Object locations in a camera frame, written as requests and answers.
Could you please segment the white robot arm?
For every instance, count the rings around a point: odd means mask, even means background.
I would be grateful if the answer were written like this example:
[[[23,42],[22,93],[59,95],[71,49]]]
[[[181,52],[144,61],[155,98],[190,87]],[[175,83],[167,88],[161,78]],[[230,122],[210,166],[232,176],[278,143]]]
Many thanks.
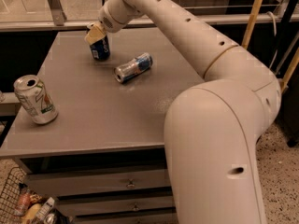
[[[267,224],[256,144],[281,104],[278,79],[171,0],[107,0],[111,33],[148,16],[204,80],[168,108],[164,149],[179,224]]]

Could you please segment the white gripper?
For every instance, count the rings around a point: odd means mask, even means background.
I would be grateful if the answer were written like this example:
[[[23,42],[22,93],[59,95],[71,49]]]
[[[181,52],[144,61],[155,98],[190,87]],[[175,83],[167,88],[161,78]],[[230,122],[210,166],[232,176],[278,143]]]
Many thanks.
[[[131,20],[141,16],[143,13],[128,5],[124,0],[107,0],[99,11],[100,23],[94,22],[87,26],[88,32],[85,41],[92,45],[106,37],[106,30],[110,33],[116,33]]]

